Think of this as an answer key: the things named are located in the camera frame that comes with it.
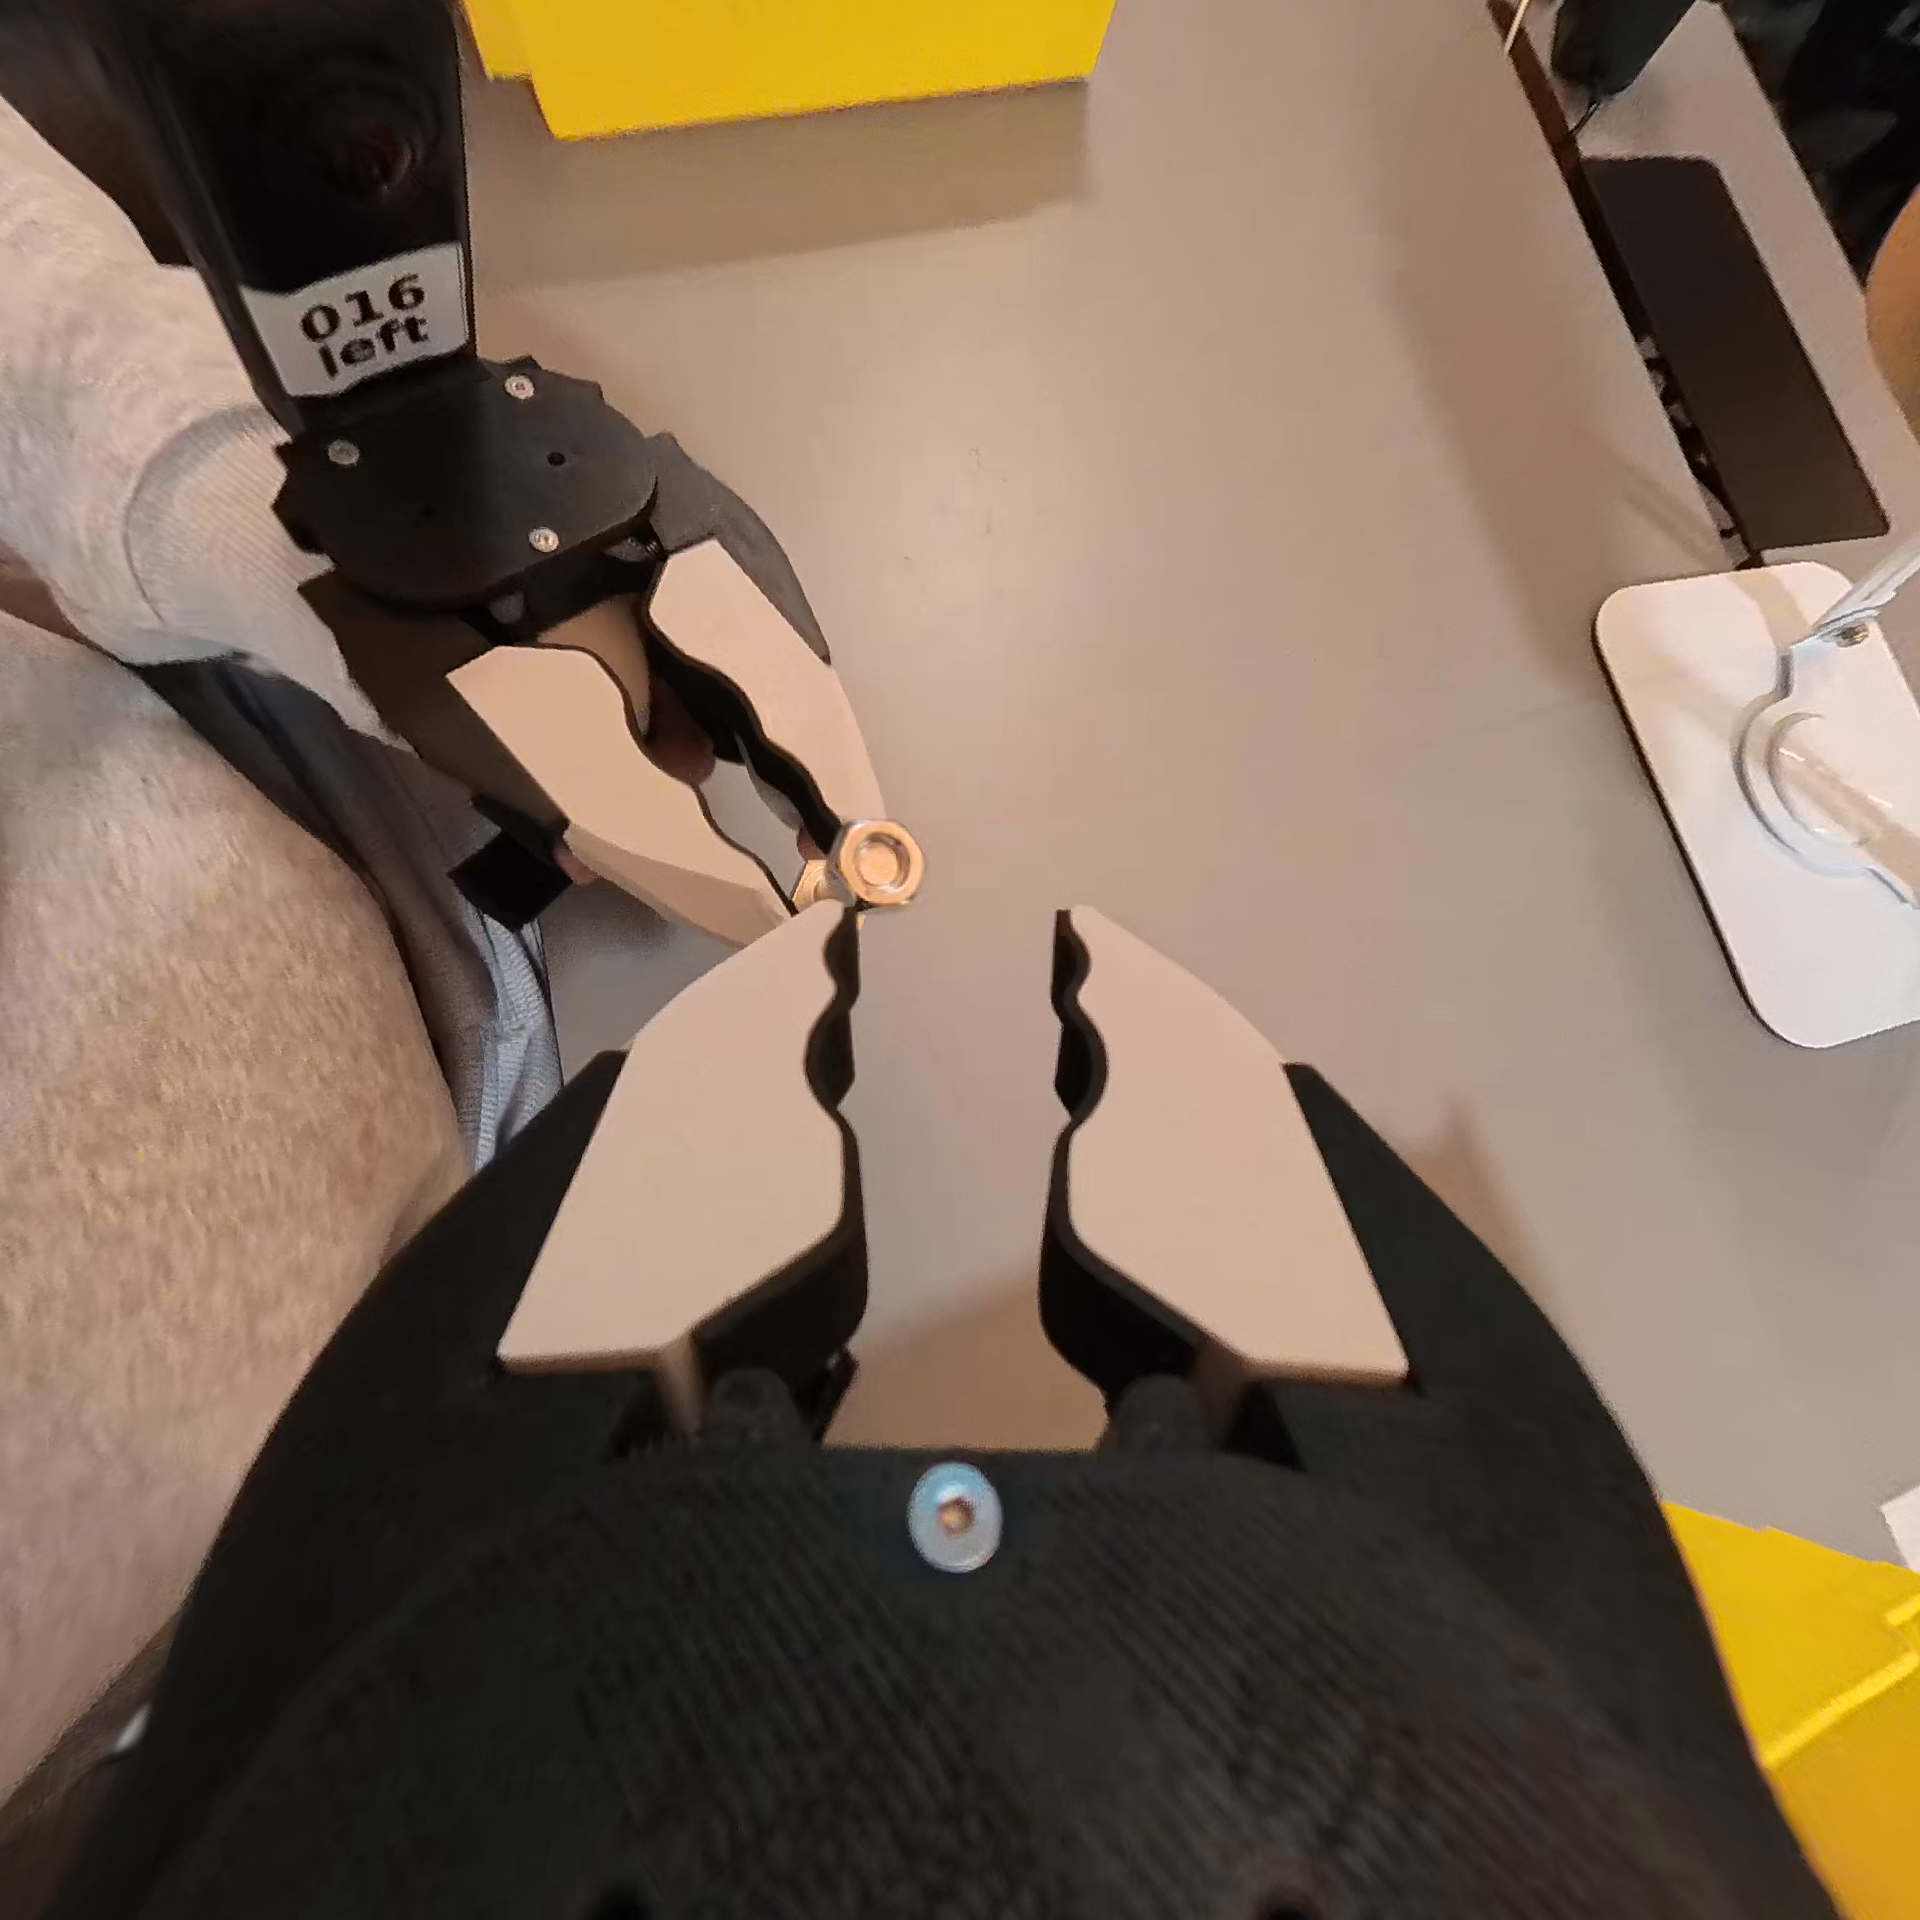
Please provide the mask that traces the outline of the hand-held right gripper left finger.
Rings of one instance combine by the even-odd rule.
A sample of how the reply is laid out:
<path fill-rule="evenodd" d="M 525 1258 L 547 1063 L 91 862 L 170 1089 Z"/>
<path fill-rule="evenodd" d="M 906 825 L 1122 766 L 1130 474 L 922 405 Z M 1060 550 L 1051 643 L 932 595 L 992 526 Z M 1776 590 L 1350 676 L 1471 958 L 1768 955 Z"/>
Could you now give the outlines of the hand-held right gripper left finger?
<path fill-rule="evenodd" d="M 731 1371 L 831 1394 L 869 1303 L 853 1089 L 856 914 L 815 902 L 629 1044 L 496 1345 L 511 1375 Z"/>

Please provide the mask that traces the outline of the person's beige sweater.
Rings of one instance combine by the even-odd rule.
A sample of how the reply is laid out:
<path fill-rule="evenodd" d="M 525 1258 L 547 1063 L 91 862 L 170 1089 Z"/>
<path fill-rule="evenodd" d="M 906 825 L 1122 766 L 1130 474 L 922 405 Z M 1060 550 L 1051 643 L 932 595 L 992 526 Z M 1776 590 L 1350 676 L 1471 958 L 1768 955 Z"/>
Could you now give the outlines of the person's beige sweater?
<path fill-rule="evenodd" d="M 174 1619 L 307 1365 L 467 1172 L 368 886 L 5 614 L 2 1785 Z"/>

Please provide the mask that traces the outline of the dark cloth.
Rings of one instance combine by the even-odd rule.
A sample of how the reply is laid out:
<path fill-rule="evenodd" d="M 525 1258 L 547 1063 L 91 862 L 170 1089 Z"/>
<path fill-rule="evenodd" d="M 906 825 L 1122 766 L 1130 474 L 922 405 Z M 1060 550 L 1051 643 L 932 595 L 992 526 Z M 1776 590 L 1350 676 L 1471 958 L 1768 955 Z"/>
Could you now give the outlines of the dark cloth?
<path fill-rule="evenodd" d="M 1917 5 L 1725 3 L 1724 11 L 1866 282 L 1917 186 Z"/>

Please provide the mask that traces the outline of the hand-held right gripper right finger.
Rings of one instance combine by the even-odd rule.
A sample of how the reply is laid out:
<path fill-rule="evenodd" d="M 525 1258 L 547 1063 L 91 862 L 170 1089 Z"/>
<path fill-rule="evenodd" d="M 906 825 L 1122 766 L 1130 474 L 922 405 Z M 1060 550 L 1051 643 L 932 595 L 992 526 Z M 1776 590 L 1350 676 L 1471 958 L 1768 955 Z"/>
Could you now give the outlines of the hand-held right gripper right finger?
<path fill-rule="evenodd" d="M 1048 995 L 1048 1346 L 1107 1407 L 1156 1375 L 1206 1419 L 1269 1386 L 1405 1387 L 1400 1335 L 1274 1042 L 1087 906 L 1054 924 Z"/>

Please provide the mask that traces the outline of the yellow box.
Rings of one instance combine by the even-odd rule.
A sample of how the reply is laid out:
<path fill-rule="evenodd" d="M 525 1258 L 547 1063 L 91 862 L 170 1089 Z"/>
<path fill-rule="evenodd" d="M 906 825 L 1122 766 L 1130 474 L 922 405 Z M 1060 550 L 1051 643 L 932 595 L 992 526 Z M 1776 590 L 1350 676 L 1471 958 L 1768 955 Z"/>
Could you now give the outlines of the yellow box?
<path fill-rule="evenodd" d="M 552 137 L 907 106 L 1087 81 L 1112 3 L 462 3 L 492 81 Z"/>
<path fill-rule="evenodd" d="M 1917 1573 L 1666 1503 L 1749 1742 L 1843 1916 L 1917 1916 Z"/>

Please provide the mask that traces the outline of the metal bolt with nut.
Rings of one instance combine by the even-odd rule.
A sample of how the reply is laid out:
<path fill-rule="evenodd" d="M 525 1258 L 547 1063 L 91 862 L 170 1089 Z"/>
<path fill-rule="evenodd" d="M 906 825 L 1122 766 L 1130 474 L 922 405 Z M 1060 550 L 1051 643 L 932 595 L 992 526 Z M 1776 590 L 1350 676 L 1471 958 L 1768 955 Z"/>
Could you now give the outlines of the metal bolt with nut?
<path fill-rule="evenodd" d="M 791 906 L 792 911 L 835 902 L 854 914 L 891 914 L 915 902 L 923 877 L 923 851 L 900 823 L 843 823 L 831 846 L 803 865 Z"/>

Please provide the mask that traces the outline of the black flat pad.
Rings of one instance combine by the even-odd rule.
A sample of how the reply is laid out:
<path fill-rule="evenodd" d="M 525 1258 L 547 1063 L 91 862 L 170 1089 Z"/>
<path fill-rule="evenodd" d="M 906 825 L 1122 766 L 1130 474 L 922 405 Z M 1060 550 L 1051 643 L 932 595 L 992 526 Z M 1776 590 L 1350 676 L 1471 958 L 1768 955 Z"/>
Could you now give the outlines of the black flat pad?
<path fill-rule="evenodd" d="M 1586 158 L 1573 198 L 1666 423 L 1740 565 L 1888 533 L 1711 161 Z"/>

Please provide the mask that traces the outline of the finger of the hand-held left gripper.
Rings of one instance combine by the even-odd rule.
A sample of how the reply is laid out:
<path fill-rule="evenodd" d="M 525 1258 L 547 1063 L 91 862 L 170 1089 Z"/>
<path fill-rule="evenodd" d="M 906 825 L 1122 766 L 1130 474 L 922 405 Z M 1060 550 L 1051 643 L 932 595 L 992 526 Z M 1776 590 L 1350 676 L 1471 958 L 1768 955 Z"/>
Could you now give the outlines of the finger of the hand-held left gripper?
<path fill-rule="evenodd" d="M 845 823 L 888 821 L 843 681 L 720 542 L 658 565 L 640 630 L 653 689 L 815 854 Z"/>
<path fill-rule="evenodd" d="M 447 686 L 562 821 L 562 846 L 598 879 L 731 947 L 792 918 L 774 877 L 712 825 L 699 791 L 655 766 L 623 689 L 590 653 L 494 647 Z"/>

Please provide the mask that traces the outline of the person's striped shirt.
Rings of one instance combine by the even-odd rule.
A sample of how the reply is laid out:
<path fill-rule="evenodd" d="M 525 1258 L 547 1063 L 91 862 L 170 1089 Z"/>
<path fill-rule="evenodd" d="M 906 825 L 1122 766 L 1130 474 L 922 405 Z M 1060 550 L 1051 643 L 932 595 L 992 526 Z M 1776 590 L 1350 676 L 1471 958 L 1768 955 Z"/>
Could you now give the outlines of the person's striped shirt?
<path fill-rule="evenodd" d="M 443 990 L 442 1063 L 468 1169 L 479 1171 L 562 1085 L 560 1033 L 538 924 L 504 929 L 454 898 L 459 947 Z"/>

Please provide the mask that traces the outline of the grey desk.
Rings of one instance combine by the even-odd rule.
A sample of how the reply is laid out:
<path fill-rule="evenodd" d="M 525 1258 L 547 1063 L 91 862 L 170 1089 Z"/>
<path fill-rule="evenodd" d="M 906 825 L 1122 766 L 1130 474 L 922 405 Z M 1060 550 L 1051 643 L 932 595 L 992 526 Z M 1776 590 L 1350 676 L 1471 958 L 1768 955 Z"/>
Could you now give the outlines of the grey desk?
<path fill-rule="evenodd" d="M 765 517 L 922 839 L 862 947 L 831 1439 L 1067 1449 L 1054 914 L 1317 1068 L 1668 1499 L 1895 1556 L 1916 1036 L 1744 1005 L 1594 652 L 1711 517 L 1485 5 L 1117 5 L 1087 86 L 558 142 L 471 81 L 488 351 Z"/>

